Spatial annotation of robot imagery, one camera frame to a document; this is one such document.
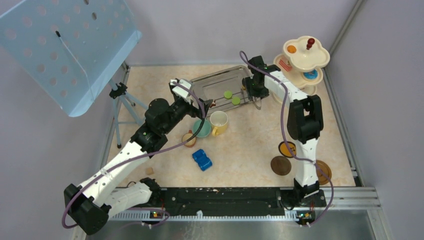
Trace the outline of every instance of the wooden block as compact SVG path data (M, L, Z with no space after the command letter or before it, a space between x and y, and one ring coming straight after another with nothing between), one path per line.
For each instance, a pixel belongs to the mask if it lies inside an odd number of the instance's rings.
M152 174L154 174L155 172L153 171L153 167L148 167L148 168L146 168L146 174L147 175L152 175Z

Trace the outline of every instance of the mug handle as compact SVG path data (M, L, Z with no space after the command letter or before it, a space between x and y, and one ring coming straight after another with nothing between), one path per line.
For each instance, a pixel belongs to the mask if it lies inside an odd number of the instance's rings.
M216 126L214 126L213 130L212 130L212 136L214 136L214 137L218 136L217 130L218 130L218 128Z

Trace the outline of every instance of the brown cup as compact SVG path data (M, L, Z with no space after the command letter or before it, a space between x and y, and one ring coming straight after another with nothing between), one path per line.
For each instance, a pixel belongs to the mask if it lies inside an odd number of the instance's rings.
M181 142L187 141L191 136L193 136L193 132L191 130L188 130L188 133L184 134L181 138ZM192 148L196 144L196 138L191 139L189 142L184 144L187 148Z

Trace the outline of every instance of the teal bowl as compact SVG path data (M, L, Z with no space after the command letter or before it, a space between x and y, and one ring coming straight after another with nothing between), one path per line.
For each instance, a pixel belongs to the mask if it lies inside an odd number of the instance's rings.
M201 122L202 122L202 120L197 120L193 124L193 128L192 128L193 134L199 129ZM203 123L203 127L201 128L200 132L197 134L196 137L205 138L210 133L211 133L211 122L209 122L208 120L205 120L204 123Z

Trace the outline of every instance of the gray floor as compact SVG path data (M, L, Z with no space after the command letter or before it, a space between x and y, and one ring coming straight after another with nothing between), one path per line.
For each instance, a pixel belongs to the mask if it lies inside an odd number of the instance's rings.
M330 211L312 228L293 222L167 222L149 230L110 221L88 240L374 240L367 211Z

